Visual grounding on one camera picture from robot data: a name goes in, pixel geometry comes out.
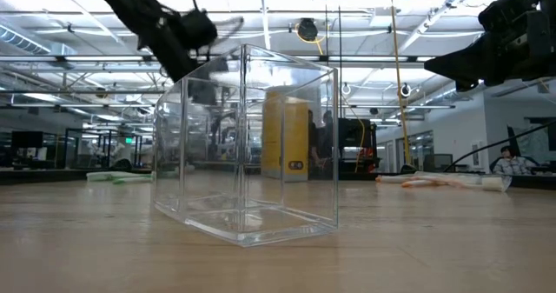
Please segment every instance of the transparent plastic cube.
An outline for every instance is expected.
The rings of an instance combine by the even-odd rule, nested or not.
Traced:
[[[337,115],[336,69],[244,44],[158,101],[153,203],[241,246],[336,230]]]

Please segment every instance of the office desk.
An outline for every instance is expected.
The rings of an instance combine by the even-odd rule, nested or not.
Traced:
[[[147,184],[4,186],[0,291],[553,292],[550,191],[345,182],[340,196],[337,233],[242,249],[152,210]]]

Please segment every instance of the table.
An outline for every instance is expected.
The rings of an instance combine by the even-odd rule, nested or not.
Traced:
[[[0,188],[0,291],[553,292],[556,194],[345,182],[340,231],[242,249],[149,206],[147,184]]]

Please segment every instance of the wall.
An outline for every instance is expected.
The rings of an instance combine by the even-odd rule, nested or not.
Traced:
[[[434,153],[453,154],[453,159],[472,150],[471,144],[487,142],[487,123],[485,119],[485,100],[483,92],[473,95],[468,102],[453,103],[453,110],[432,110],[423,122],[409,122],[407,134],[413,135],[426,131],[434,134]],[[377,133],[378,143],[403,137],[402,128],[388,128]],[[468,157],[461,163],[472,165],[473,159]],[[488,153],[480,154],[483,170],[488,169]]]
[[[495,143],[508,138],[507,126],[528,129],[529,117],[556,117],[556,105],[539,97],[537,100],[517,100],[504,97],[486,98],[486,132],[488,143]],[[495,159],[500,156],[500,148],[495,146],[488,150],[489,156]]]
[[[66,128],[82,128],[84,117],[70,113],[55,113],[52,109],[40,108],[38,115],[27,110],[0,110],[0,129],[35,130],[63,135]]]

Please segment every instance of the person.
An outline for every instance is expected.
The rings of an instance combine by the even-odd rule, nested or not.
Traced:
[[[500,149],[500,153],[502,158],[494,166],[493,173],[509,176],[531,175],[527,160],[516,156],[512,147],[504,146]]]
[[[309,161],[312,162],[314,165],[319,164],[321,159],[319,158],[319,154],[317,151],[318,142],[318,134],[316,129],[316,124],[313,122],[313,111],[309,110],[308,112],[308,132],[309,132]]]

